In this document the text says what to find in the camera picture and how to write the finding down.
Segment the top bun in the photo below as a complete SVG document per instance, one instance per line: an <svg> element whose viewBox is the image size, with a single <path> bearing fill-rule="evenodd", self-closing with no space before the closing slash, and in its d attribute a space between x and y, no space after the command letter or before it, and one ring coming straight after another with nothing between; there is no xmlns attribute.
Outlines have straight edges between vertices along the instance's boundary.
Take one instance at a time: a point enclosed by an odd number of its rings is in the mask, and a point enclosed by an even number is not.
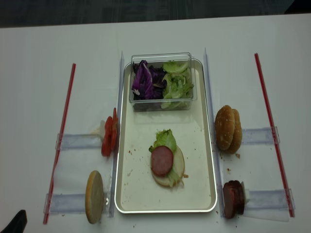
<svg viewBox="0 0 311 233"><path fill-rule="evenodd" d="M227 150L230 147L234 129L234 113L229 105L225 105L218 111L215 119L216 143L220 150Z"/></svg>
<svg viewBox="0 0 311 233"><path fill-rule="evenodd" d="M240 123L240 115L238 110L232 109L235 120L235 128L233 133L233 139L230 147L225 151L228 154L235 154L240 148L242 142L242 127Z"/></svg>

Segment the tomato slice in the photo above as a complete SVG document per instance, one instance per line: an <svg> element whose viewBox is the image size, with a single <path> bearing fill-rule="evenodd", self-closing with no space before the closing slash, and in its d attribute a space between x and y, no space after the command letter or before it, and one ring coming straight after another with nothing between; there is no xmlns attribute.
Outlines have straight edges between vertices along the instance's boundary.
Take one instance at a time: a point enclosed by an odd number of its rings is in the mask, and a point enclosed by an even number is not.
<svg viewBox="0 0 311 233"><path fill-rule="evenodd" d="M118 134L118 117L116 108L113 109L113 120L112 120L112 133L111 133L111 148L114 149L116 145Z"/></svg>
<svg viewBox="0 0 311 233"><path fill-rule="evenodd" d="M112 117L109 116L107 118L106 123L105 123L105 135L111 135L111 133L112 133L112 123L113 123Z"/></svg>
<svg viewBox="0 0 311 233"><path fill-rule="evenodd" d="M105 136L102 144L102 156L109 157L111 151L114 149L117 133L118 133L118 116L117 109L113 109L113 118L109 116L105 123Z"/></svg>
<svg viewBox="0 0 311 233"><path fill-rule="evenodd" d="M109 157L111 153L111 135L105 134L102 144L102 156Z"/></svg>

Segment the metal tray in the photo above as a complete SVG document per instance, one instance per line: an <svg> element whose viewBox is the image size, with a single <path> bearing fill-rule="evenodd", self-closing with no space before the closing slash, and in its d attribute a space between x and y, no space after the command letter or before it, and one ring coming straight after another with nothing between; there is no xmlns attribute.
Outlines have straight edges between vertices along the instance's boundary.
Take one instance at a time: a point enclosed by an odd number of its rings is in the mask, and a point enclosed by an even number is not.
<svg viewBox="0 0 311 233"><path fill-rule="evenodd" d="M195 59L197 100L189 110L134 112L129 102L131 66L124 69L115 204L124 214L209 212L217 202L203 66ZM148 148L156 132L171 129L184 154L185 186L159 186Z"/></svg>

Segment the clear plastic container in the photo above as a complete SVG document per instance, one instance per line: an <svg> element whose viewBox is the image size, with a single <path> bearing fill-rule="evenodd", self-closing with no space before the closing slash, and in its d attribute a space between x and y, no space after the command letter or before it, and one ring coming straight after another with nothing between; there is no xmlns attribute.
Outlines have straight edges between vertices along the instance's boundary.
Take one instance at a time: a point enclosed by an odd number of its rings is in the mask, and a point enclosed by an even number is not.
<svg viewBox="0 0 311 233"><path fill-rule="evenodd" d="M146 60L148 68L160 68L165 62L175 61L177 64L188 64L189 77L186 78L186 83L193 84L193 88L187 92L186 98L178 99L152 99L152 100L138 100L135 98L132 90L135 73L133 69L134 64L139 64L141 60ZM131 62L131 80L130 80L130 94L129 101L135 112L141 111L163 111L163 110L187 110L190 109L193 100L196 100L196 85L195 85L195 70L194 59L188 52L170 53L170 54L154 54L154 55L134 55Z"/></svg>

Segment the red rod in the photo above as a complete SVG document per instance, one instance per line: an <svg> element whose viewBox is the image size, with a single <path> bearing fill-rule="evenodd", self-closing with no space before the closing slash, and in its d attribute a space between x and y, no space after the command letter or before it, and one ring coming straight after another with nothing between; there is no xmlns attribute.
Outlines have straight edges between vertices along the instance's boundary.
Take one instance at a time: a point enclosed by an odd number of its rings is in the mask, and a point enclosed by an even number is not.
<svg viewBox="0 0 311 233"><path fill-rule="evenodd" d="M73 78L74 78L74 73L76 70L76 64L73 63L72 64L72 69L71 69L71 75L70 75L70 81L69 81L69 86L68 86L68 92L67 92L67 98L66 98L66 103L65 103L65 109L64 109L64 113L63 113L63 120L62 120L62 125L60 127L60 131L59 131L59 135L60 135L60 139L59 142L62 142L62 136L64 134L64 129L65 129L65 123L66 123L66 118L67 118L67 112L68 112L68 106L69 106L69 100L70 100L70 95L71 95L71 90L72 90L72 84L73 84ZM53 170L52 170L52 177L51 177L51 183L50 183L50 189L49 189L49 202L48 202L48 208L47 208L47 212L44 214L44 219L43 219L43 224L46 225L48 223L48 219L49 219L49 211L50 211L50 204L51 204L51 197L53 194L53 188L54 188L54 171L56 168L56 164L59 158L59 153L60 150L56 150L56 154L55 154L55 160L54 160L54 166L53 166Z"/></svg>
<svg viewBox="0 0 311 233"><path fill-rule="evenodd" d="M257 65L257 70L258 70L258 74L259 74L259 79L260 79L260 84L261 84L261 88L262 88L264 101L266 103L266 108L267 108L267 112L268 112L268 118L270 121L270 126L272 127L272 129L274 129L275 125L274 125L273 118L272 118L270 103L269 103L269 99L268 99L266 85L265 85L264 79L263 79L263 74L262 74L262 70L261 70L261 65L260 65L258 53L255 53L255 60L256 60L256 65ZM287 204L289 207L290 216L295 217L295 213L294 213L294 209L293 209L293 205L292 205L292 200L291 200L290 194L288 192L289 188L288 188L287 179L286 179L286 175L285 175L285 169L284 169L284 165L283 165L283 161L282 161L281 150L280 150L279 144L276 143L275 133L273 133L273 139L275 142L276 156L277 156L277 160L278 160L278 165L280 167L280 172L281 172L281 176L282 176L283 186L285 189L285 194L286 194Z"/></svg>

